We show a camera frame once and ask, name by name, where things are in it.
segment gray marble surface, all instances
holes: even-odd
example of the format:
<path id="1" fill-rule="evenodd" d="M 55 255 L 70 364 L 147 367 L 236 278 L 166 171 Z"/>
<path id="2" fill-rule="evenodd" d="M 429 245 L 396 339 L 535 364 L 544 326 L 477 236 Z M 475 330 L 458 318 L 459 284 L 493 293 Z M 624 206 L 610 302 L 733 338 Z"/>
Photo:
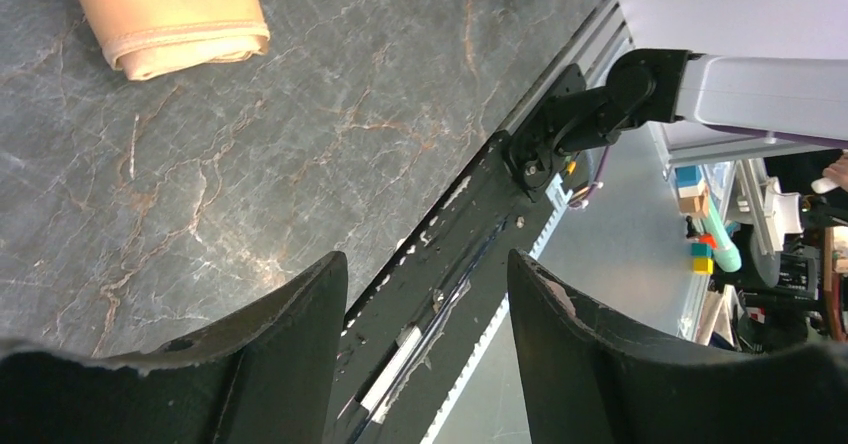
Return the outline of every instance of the gray marble surface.
<path id="1" fill-rule="evenodd" d="M 0 335 L 149 350 L 333 249 L 353 300 L 598 0 L 261 0 L 268 56 L 130 83 L 0 0 Z"/>

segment floor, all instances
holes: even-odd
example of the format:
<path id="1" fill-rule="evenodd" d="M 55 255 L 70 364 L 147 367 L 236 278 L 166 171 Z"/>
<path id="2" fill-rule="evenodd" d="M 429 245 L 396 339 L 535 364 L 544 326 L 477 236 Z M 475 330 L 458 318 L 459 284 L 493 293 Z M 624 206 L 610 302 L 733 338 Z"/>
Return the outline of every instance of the floor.
<path id="1" fill-rule="evenodd" d="M 648 128 L 624 134 L 610 152 L 604 188 L 585 210 L 566 213 L 539 262 L 604 304 L 676 335 L 693 282 L 684 220 Z M 622 241 L 631 243 L 626 254 Z M 435 442 L 530 442 L 508 316 Z"/>
<path id="2" fill-rule="evenodd" d="M 0 337 L 151 350 L 328 251 L 352 303 L 599 0 L 260 0 L 269 56 L 129 83 L 0 0 Z"/>

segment yellow block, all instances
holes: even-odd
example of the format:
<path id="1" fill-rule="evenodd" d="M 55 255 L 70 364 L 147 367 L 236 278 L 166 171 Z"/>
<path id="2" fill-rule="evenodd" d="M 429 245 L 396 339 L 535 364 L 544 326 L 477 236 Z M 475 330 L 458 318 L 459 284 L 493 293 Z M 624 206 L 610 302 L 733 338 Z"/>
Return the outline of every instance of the yellow block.
<path id="1" fill-rule="evenodd" d="M 711 275 L 713 273 L 713 260 L 708 257 L 696 257 L 692 269 L 695 274 Z"/>

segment folded towel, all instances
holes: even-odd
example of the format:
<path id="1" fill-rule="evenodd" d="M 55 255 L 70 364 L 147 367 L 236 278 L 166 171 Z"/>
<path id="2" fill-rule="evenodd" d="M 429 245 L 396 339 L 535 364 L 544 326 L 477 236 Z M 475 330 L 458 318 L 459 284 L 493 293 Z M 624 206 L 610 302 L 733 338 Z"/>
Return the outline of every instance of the folded towel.
<path id="1" fill-rule="evenodd" d="M 103 56 L 133 81 L 268 51 L 259 0 L 80 0 Z"/>

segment red object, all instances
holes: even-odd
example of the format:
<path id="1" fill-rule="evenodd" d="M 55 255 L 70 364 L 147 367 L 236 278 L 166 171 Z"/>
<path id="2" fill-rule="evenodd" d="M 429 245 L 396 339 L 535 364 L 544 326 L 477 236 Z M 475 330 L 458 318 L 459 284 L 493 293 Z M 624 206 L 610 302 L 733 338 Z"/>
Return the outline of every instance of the red object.
<path id="1" fill-rule="evenodd" d="M 712 234 L 704 234 L 703 236 L 699 236 L 698 242 L 709 244 L 710 247 L 713 248 L 713 250 L 716 250 L 718 248 L 718 244 L 716 244 L 715 238 L 712 236 Z"/>

